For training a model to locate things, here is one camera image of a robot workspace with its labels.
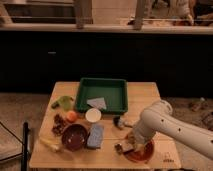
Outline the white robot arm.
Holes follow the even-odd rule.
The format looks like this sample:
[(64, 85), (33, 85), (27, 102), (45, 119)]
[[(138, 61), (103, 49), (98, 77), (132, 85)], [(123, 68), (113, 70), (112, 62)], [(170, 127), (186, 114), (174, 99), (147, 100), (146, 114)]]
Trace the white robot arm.
[(115, 144), (118, 154), (144, 153), (157, 132), (165, 134), (213, 160), (213, 132), (185, 123), (172, 116), (173, 108), (159, 100), (144, 108), (130, 132)]

